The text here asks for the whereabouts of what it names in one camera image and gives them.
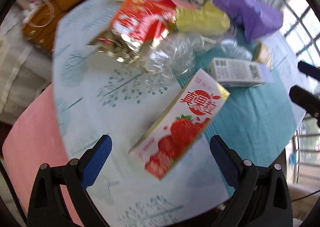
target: white box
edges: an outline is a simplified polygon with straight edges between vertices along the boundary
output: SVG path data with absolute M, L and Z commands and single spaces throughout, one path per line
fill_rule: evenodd
M 215 57 L 208 72 L 223 87 L 250 87 L 273 82 L 270 70 L 253 61 Z
M 200 69 L 129 153 L 161 179 L 217 115 L 229 94 Z

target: screw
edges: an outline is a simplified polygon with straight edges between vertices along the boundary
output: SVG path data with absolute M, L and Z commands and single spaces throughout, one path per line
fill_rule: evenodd
M 248 159 L 245 159 L 245 160 L 243 161 L 243 163 L 244 163 L 246 166 L 251 166 L 251 165 L 252 165 L 252 162 L 251 162 L 250 160 L 248 160 Z
M 275 164 L 275 169 L 276 170 L 280 170 L 281 169 L 281 166 L 279 164 Z
M 73 158 L 72 160 L 69 161 L 69 164 L 74 166 L 74 165 L 78 164 L 78 161 L 79 160 L 77 158 Z
M 43 164 L 41 164 L 40 168 L 41 168 L 41 169 L 46 169 L 46 168 L 47 168 L 47 166 L 48 166 L 48 164 L 47 164 L 47 163 L 43 163 Z

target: barcode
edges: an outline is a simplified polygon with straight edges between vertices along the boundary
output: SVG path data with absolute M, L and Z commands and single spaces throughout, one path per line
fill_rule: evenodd
M 253 79 L 255 79 L 255 78 L 260 79 L 260 75 L 259 75 L 258 68 L 256 65 L 250 65 L 250 72 L 251 72 Z
M 226 60 L 215 60 L 216 66 L 227 66 Z

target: cable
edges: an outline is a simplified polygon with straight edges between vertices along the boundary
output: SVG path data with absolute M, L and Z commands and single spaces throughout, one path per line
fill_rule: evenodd
M 14 191 L 14 188 L 13 188 L 13 186 L 12 186 L 12 183 L 11 183 L 11 181 L 10 181 L 10 178 L 9 178 L 9 176 L 8 176 L 8 174 L 7 174 L 7 171 L 5 170 L 4 166 L 2 165 L 1 160 L 0 160 L 0 173 L 2 174 L 5 182 L 7 183 L 7 186 L 8 186 L 8 188 L 9 188 L 9 191 L 10 191 L 11 195 L 12 195 L 13 201 L 14 201 L 14 203 L 16 204 L 16 207 L 17 207 L 17 209 L 18 209 L 18 211 L 19 211 L 19 213 L 20 213 L 20 215 L 21 215 L 22 220 L 23 220 L 24 223 L 27 225 L 27 217 L 26 217 L 26 215 L 25 215 L 25 213 L 24 213 L 24 211 L 23 211 L 23 209 L 22 209 L 22 207 L 21 207 L 21 204 L 20 204 L 20 202 L 19 202 L 19 199 L 18 199 L 18 197 L 17 197 L 17 194 L 16 194 L 16 192 Z
M 319 193 L 319 192 L 320 192 L 320 190 L 315 191 L 315 192 L 313 192 L 312 194 L 306 195 L 306 196 L 301 197 L 301 198 L 298 198 L 298 199 L 291 200 L 291 202 L 295 202 L 295 201 L 299 201 L 299 200 L 305 199 L 305 198 L 307 198 L 307 197 L 309 197 L 309 196 L 311 196 L 311 195 L 314 195 L 314 194 L 316 194 L 316 193 Z

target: pink cushion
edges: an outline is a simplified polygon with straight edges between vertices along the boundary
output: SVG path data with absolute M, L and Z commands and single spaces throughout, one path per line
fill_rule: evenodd
M 2 152 L 12 185 L 27 211 L 40 165 L 48 163 L 53 167 L 68 163 L 58 129 L 52 85 L 19 117 L 3 144 Z M 73 221 L 82 225 L 69 195 L 65 195 L 67 189 L 62 191 Z

